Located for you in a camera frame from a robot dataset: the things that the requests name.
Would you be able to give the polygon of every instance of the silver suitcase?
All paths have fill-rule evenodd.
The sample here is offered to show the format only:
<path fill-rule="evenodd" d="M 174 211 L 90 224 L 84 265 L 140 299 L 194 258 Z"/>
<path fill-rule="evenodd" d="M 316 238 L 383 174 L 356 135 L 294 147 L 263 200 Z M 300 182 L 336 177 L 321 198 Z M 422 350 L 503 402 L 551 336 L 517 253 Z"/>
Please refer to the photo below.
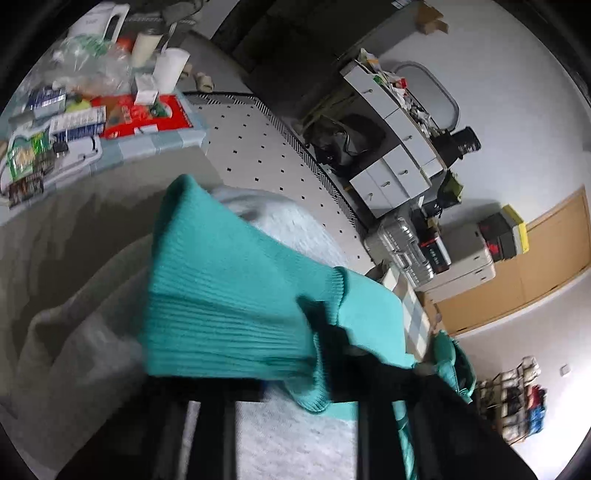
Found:
<path fill-rule="evenodd" d="M 425 258 L 414 232 L 402 217 L 384 217 L 378 228 L 370 232 L 363 244 L 377 264 L 394 263 L 413 288 L 424 285 L 435 276 Z"/>

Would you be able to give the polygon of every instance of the white wall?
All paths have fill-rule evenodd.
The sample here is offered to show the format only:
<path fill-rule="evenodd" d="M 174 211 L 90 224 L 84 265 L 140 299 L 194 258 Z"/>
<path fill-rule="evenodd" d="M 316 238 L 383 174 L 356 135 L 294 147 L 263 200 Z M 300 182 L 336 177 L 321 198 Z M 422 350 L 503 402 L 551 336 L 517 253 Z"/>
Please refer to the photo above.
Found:
<path fill-rule="evenodd" d="M 510 203 L 528 222 L 581 185 L 591 195 L 589 110 L 551 53 L 492 0 L 429 0 L 449 35 L 414 33 L 380 57 L 425 65 L 460 106 L 482 149 L 452 168 L 465 185 L 463 203 L 444 223 L 480 219 Z M 510 322 L 463 335 L 461 345 L 482 378 L 514 368 L 523 356 L 540 363 L 549 389 L 545 429 L 516 447 L 540 480 L 554 479 L 591 427 L 591 275 Z M 560 377 L 569 363 L 573 373 Z"/>
<path fill-rule="evenodd" d="M 459 338 L 478 378 L 492 378 L 534 355 L 548 388 L 544 430 L 515 450 L 540 480 L 561 472 L 591 427 L 591 274 L 540 307 L 510 321 Z M 570 375 L 560 376 L 569 364 Z"/>
<path fill-rule="evenodd" d="M 212 38 L 223 21 L 230 14 L 239 0 L 209 0 L 199 11 L 195 20 L 195 31 L 205 38 Z"/>
<path fill-rule="evenodd" d="M 414 33 L 380 57 L 425 65 L 460 106 L 482 149 L 452 170 L 465 185 L 463 203 L 444 223 L 486 216 L 510 203 L 530 221 L 587 185 L 591 194 L 591 125 L 574 84 L 551 53 L 492 0 L 430 0 L 449 35 Z"/>

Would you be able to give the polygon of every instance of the teal knit sweater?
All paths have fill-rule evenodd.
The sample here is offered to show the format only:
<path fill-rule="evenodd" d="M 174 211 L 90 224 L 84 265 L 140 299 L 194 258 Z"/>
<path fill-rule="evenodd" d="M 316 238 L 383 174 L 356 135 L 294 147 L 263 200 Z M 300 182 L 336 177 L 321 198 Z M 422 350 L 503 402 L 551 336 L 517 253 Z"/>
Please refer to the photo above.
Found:
<path fill-rule="evenodd" d="M 359 345 L 386 359 L 404 355 L 390 291 L 279 244 L 189 176 L 165 194 L 152 254 L 141 336 L 150 375 L 281 380 L 301 406 L 322 411 L 329 396 L 304 312 L 319 301 Z M 381 318 L 366 328 L 369 315 Z"/>

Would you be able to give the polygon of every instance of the drawer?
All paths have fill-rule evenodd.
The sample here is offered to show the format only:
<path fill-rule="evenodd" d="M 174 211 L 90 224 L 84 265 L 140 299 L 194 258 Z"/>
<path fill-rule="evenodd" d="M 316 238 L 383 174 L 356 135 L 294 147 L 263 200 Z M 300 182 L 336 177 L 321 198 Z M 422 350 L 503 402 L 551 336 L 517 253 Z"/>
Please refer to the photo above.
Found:
<path fill-rule="evenodd" d="M 392 210 L 392 205 L 364 170 L 351 180 L 351 185 L 376 218 Z"/>
<path fill-rule="evenodd" d="M 384 161 L 394 172 L 410 198 L 416 197 L 430 187 L 430 183 L 402 145 L 386 153 Z"/>
<path fill-rule="evenodd" d="M 421 170 L 423 171 L 423 174 L 428 179 L 430 179 L 434 175 L 437 175 L 439 172 L 441 172 L 443 170 L 443 167 L 441 166 L 441 163 L 439 162 L 439 160 L 434 158 L 426 165 L 423 165 L 421 167 Z"/>
<path fill-rule="evenodd" d="M 372 163 L 365 171 L 374 180 L 392 207 L 402 205 L 409 199 L 408 194 L 401 187 L 392 170 L 388 168 L 386 162 L 381 158 Z"/>
<path fill-rule="evenodd" d="M 399 109 L 388 115 L 386 123 L 394 130 L 396 136 L 404 144 L 420 167 L 426 165 L 436 157 L 423 133 L 408 117 L 404 110 Z"/>
<path fill-rule="evenodd" d="M 427 290 L 427 294 L 433 302 L 437 303 L 438 301 L 455 297 L 460 293 L 464 293 L 465 291 L 476 288 L 477 286 L 495 278 L 495 275 L 495 266 L 493 263 L 490 263 L 489 265 L 486 265 L 475 272 L 464 275 L 463 277 L 456 278 L 455 280 L 444 283 L 443 285 L 439 285 L 432 290 Z"/>
<path fill-rule="evenodd" d="M 373 75 L 365 73 L 361 67 L 354 67 L 345 75 L 345 80 L 365 98 L 380 117 L 386 118 L 400 108 L 393 98 L 374 82 Z"/>

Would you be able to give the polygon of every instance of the white cup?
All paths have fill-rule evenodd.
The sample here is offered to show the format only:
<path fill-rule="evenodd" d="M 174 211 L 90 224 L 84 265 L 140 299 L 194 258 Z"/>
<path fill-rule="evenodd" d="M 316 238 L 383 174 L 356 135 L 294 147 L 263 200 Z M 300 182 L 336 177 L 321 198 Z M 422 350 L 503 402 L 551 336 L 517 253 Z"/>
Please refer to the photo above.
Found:
<path fill-rule="evenodd" d="M 154 35 L 140 32 L 135 40 L 134 49 L 131 52 L 131 66 L 135 69 L 143 67 L 158 46 L 162 35 Z"/>
<path fill-rule="evenodd" d="M 182 48 L 167 48 L 160 54 L 152 74 L 160 93 L 172 93 L 189 57 Z"/>

